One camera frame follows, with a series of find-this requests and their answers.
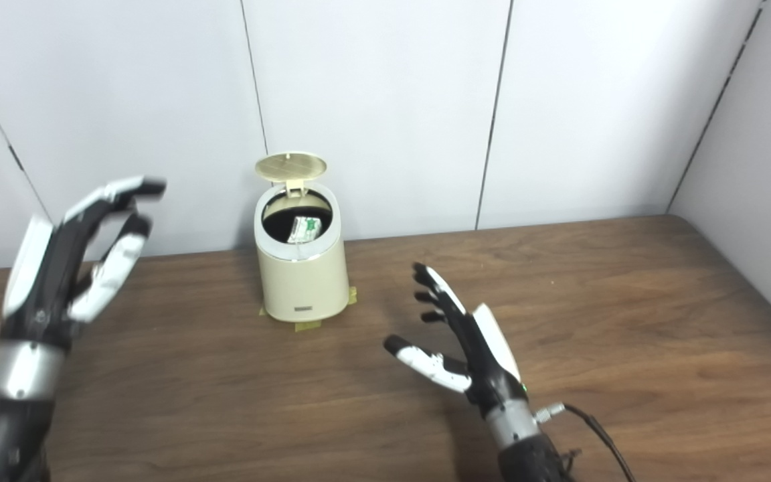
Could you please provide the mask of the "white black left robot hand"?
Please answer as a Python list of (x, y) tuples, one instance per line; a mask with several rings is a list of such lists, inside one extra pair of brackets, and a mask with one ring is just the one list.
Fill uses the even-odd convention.
[[(92, 190), (57, 224), (31, 218), (5, 289), (0, 339), (70, 351), (83, 326), (115, 298), (152, 232), (152, 220), (139, 213), (137, 200), (162, 198), (166, 187), (159, 177), (123, 178)], [(104, 256), (82, 272), (88, 245), (116, 214), (126, 214), (122, 229)]]

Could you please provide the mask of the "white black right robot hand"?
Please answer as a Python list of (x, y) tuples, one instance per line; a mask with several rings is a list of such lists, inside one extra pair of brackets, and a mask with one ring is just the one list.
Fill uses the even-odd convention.
[(431, 266), (415, 262), (412, 268), (414, 281), (424, 287), (415, 293), (416, 300), (432, 306), (430, 311), (420, 314), (420, 319), (447, 325), (456, 336), (464, 359), (434, 353), (395, 333), (383, 340), (383, 348), (435, 384), (465, 394), (483, 418), (502, 410), (508, 402), (526, 402), (510, 347), (490, 309), (479, 305), (469, 311)]

